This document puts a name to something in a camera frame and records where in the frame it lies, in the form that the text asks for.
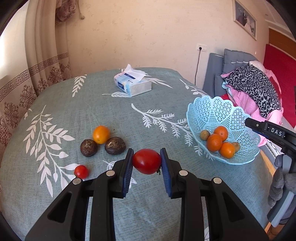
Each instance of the wall outlet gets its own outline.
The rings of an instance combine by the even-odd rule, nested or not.
[[[206,52],[206,51],[207,51],[207,46],[206,46],[206,45],[204,45],[204,44],[197,44],[197,47],[196,47],[196,49],[197,49],[197,50],[199,50],[199,49],[200,49],[200,47],[202,48],[202,50],[201,50],[201,51],[204,51],[204,52]]]

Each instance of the gloved hand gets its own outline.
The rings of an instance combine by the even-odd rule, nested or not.
[[[268,205],[273,207],[276,201],[280,200],[283,195],[283,187],[296,194],[296,173],[288,173],[283,175],[283,155],[278,155],[274,161],[277,167],[272,178],[272,183],[269,189]]]

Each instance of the white pillow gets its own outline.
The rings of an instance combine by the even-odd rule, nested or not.
[[[265,69],[264,65],[262,63],[260,63],[259,61],[256,61],[256,60],[250,61],[249,65],[255,66],[256,68],[260,69],[263,73],[266,74],[266,69]]]

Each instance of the pile of clothes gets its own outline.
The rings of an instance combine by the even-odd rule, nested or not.
[[[230,99],[255,120],[281,125],[284,112],[281,88],[271,70],[265,69],[259,61],[250,61],[248,65],[221,77],[224,79],[222,87],[227,90],[223,99]],[[260,138],[259,146],[265,145],[266,138]]]

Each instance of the leopard print fabric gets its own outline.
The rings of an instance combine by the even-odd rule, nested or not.
[[[281,110],[278,94],[268,77],[253,65],[237,68],[224,78],[237,91],[247,93],[258,105],[260,115],[267,118],[273,110]]]

